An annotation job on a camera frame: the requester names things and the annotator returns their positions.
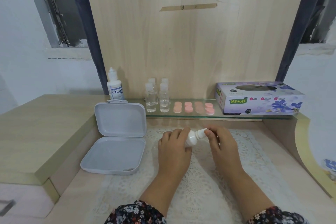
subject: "lace tablecloth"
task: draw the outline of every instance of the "lace tablecloth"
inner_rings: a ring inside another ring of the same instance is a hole
[[[158,140],[165,131],[174,128],[149,129],[139,170],[129,176],[106,175],[87,223],[104,223],[109,213],[119,205],[137,200],[158,171]],[[302,214],[312,223],[312,214],[305,210],[294,192],[276,170],[252,133],[230,130],[238,143],[244,170],[265,194],[282,210]],[[171,202],[168,223],[243,223],[238,205],[230,189],[219,175],[212,160],[207,139],[192,150],[191,164]]]

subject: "glass shelf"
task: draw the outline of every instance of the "glass shelf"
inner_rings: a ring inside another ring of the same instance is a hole
[[[130,103],[139,103],[142,104],[145,109],[145,100],[144,99],[127,99]],[[175,102],[182,102],[182,112],[180,113],[174,113],[174,103]],[[214,115],[208,115],[205,112],[203,114],[199,114],[195,111],[195,102],[200,101],[203,103],[203,106],[205,103],[212,103],[213,108],[215,109]],[[194,108],[194,111],[192,113],[186,113],[184,111],[184,103],[185,102],[191,102],[192,107]],[[269,119],[269,120],[290,120],[292,118],[292,115],[224,115],[222,114],[221,109],[218,106],[218,103],[215,99],[171,99],[170,100],[170,109],[168,112],[160,112],[159,104],[156,105],[156,111],[155,112],[147,112],[147,117],[169,117],[169,118],[216,118],[216,119]]]

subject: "plastic case lid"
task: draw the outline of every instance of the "plastic case lid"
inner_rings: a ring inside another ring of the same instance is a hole
[[[147,131],[145,108],[139,103],[113,99],[94,108],[99,132],[97,140],[81,161],[90,173],[131,175],[140,165]]]
[[[144,137],[146,111],[139,103],[113,99],[94,107],[99,132],[104,136]]]

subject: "person's left hand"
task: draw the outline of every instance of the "person's left hand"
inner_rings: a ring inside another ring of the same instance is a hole
[[[165,132],[158,143],[159,176],[176,179],[179,183],[188,170],[192,148],[185,148],[190,128]]]

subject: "tissue box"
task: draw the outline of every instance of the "tissue box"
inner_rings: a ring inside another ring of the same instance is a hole
[[[215,99],[227,115],[292,115],[304,97],[283,82],[218,82],[215,89]]]

